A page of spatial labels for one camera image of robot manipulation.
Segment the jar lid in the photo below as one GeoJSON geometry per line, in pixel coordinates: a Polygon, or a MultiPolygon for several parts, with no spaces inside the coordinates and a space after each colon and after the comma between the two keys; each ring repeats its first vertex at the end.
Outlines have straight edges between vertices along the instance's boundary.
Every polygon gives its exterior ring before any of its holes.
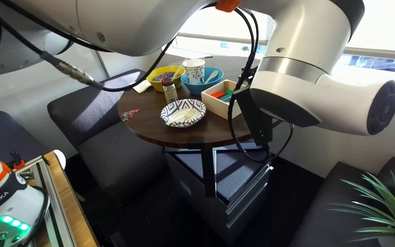
{"type": "Polygon", "coordinates": [[[161,83],[163,86],[172,86],[173,85],[173,78],[164,78],[161,83]]]}

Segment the colorful sprinkles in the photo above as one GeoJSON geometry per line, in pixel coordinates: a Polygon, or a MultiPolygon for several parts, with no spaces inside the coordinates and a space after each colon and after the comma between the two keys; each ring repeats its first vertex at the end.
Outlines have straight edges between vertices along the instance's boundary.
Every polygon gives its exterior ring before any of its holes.
{"type": "Polygon", "coordinates": [[[162,81],[165,78],[172,78],[175,75],[175,72],[169,71],[165,72],[161,75],[158,75],[157,77],[153,77],[152,81],[162,81]]]}
{"type": "Polygon", "coordinates": [[[121,120],[122,121],[127,121],[127,120],[133,118],[133,115],[136,114],[139,111],[140,111],[140,109],[126,111],[123,114],[121,114],[121,116],[120,116],[121,120]]]}

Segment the round wooden table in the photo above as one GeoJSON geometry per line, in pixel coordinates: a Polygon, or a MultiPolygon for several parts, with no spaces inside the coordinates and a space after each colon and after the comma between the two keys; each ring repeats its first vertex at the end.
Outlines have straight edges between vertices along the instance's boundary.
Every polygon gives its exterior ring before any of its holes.
{"type": "MultiPolygon", "coordinates": [[[[222,69],[225,72],[224,79],[235,80],[241,73],[240,69],[244,66],[246,58],[215,57],[205,61],[206,66],[222,69]]],[[[190,94],[184,85],[177,89],[177,93],[179,99],[201,100],[200,96],[190,94]]],[[[166,105],[164,93],[156,91],[153,87],[141,94],[132,89],[123,93],[118,102],[118,111],[121,115],[126,111],[140,109],[132,119],[123,123],[145,141],[164,147],[201,150],[205,194],[207,197],[215,197],[216,163],[213,148],[235,144],[229,131],[228,120],[207,110],[205,117],[191,127],[169,127],[160,118],[161,110],[166,105]]],[[[235,117],[232,123],[240,141],[251,139],[251,133],[242,114],[235,117]]]]}

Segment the blue bowl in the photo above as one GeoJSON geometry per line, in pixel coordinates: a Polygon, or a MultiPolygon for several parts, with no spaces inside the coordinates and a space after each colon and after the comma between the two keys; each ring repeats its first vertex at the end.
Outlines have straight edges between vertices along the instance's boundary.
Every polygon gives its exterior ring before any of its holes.
{"type": "Polygon", "coordinates": [[[181,76],[182,83],[184,83],[184,85],[187,87],[188,91],[190,91],[191,94],[200,96],[202,91],[209,89],[210,87],[222,81],[222,78],[224,77],[224,72],[221,69],[214,67],[205,67],[204,81],[207,80],[208,77],[210,77],[211,73],[213,73],[213,71],[215,70],[218,70],[219,74],[212,80],[210,80],[207,84],[190,84],[188,83],[187,75],[185,73],[181,76]]]}

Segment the yellow bowl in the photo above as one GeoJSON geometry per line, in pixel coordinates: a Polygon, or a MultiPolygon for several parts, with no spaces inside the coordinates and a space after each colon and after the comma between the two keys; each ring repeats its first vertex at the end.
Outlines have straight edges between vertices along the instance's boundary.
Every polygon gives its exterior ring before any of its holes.
{"type": "MultiPolygon", "coordinates": [[[[158,69],[154,69],[152,73],[149,74],[149,76],[146,78],[146,80],[149,81],[150,84],[159,92],[164,92],[163,90],[163,85],[161,84],[160,81],[154,81],[152,80],[153,78],[157,77],[158,75],[164,74],[165,72],[176,72],[179,69],[179,66],[164,66],[160,67],[158,69]]],[[[176,75],[175,78],[173,78],[173,82],[175,83],[175,87],[179,89],[182,86],[182,81],[181,81],[181,75],[185,73],[185,69],[181,68],[176,75]]]]}

